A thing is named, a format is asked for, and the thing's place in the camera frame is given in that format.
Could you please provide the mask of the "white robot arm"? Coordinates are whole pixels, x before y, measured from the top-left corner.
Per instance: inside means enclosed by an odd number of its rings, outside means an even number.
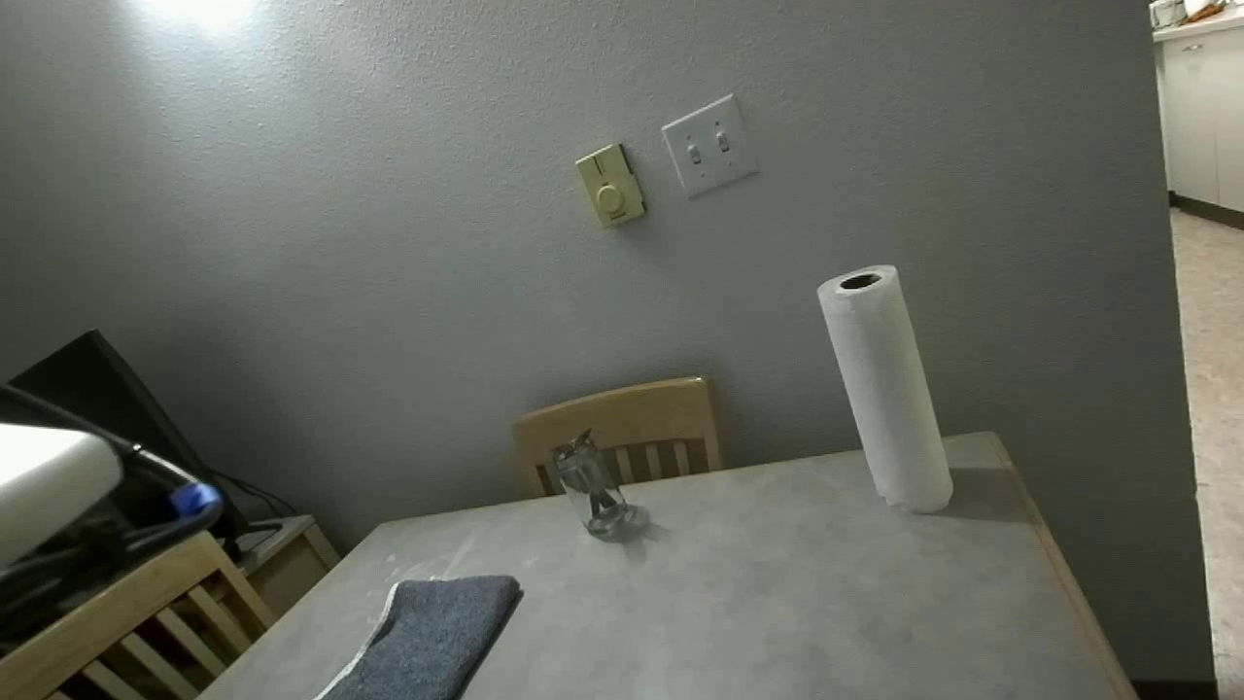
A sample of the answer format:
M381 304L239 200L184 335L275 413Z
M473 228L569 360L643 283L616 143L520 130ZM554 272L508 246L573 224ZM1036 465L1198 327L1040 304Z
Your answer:
M90 571L117 571L158 547L209 530L227 497L205 478L171 462L140 440L70 413L38 394L7 386L7 396L31 400L56 425L0 425L0 613L17 617L47 607ZM171 478L165 523L87 523L122 480L123 465L144 462Z

